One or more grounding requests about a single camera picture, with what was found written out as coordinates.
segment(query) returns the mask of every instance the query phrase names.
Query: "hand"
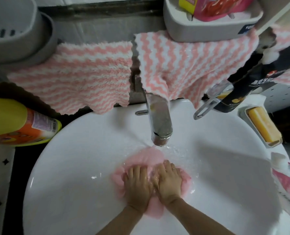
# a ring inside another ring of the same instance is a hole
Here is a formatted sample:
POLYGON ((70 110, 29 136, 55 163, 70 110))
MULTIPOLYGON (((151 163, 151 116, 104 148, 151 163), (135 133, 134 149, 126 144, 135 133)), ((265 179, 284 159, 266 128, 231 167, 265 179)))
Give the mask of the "hand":
POLYGON ((181 197, 182 177, 180 169, 175 168, 173 163, 165 160, 159 164, 153 179, 160 201, 167 206, 181 197))
POLYGON ((152 192, 152 184, 148 181, 147 167, 134 166, 123 176, 127 205, 140 213, 147 210, 152 192))

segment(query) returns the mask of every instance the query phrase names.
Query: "detergent bottle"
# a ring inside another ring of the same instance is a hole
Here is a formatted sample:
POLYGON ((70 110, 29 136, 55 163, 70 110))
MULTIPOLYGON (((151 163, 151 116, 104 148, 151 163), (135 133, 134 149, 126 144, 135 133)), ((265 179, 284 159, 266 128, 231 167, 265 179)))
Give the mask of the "detergent bottle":
POLYGON ((0 143, 29 146, 45 142, 62 128, 61 122, 26 108, 23 104, 0 98, 0 143))

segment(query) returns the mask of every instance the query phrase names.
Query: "orange soap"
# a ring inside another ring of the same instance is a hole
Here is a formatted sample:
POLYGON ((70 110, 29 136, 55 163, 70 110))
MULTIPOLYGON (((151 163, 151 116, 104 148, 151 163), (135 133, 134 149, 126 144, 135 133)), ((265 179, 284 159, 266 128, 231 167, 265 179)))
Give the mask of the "orange soap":
POLYGON ((263 107, 250 109, 248 115, 266 142, 275 142, 281 139, 280 131, 263 107))

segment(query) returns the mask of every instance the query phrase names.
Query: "sink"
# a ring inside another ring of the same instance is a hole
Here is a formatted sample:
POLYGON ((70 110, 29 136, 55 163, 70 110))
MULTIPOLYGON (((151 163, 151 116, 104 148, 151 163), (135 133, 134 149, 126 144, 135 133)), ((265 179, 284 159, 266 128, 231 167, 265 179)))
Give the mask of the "sink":
MULTIPOLYGON (((38 158, 28 181, 25 235, 93 235, 124 207, 110 173, 128 156, 153 146, 146 105, 86 114, 61 130, 38 158)), ((158 147, 192 177, 185 200, 236 235, 272 234, 281 212, 260 138, 232 113, 210 111, 195 121, 188 100, 170 104, 173 134, 158 147)), ((187 234, 165 210, 143 216, 132 234, 187 234)))

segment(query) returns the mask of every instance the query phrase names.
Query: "striped towel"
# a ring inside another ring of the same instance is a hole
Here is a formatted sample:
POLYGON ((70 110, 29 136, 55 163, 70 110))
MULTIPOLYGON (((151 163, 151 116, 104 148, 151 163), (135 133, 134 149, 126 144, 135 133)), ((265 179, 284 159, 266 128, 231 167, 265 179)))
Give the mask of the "striped towel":
POLYGON ((235 73, 258 46, 255 30, 238 39, 177 43, 166 31, 135 35, 143 88, 167 100, 189 99, 195 109, 204 93, 235 73))
MULTIPOLYGON (((290 29, 279 25, 273 25, 272 30, 276 35, 277 43, 275 46, 264 51, 264 56, 262 59, 264 64, 269 64, 277 60, 279 58, 279 51, 290 46, 290 29)), ((275 83, 290 85, 290 69, 275 78, 273 81, 275 83)))
POLYGON ((61 114, 89 106, 97 114, 129 104, 132 43, 63 43, 45 63, 12 72, 8 79, 61 114))

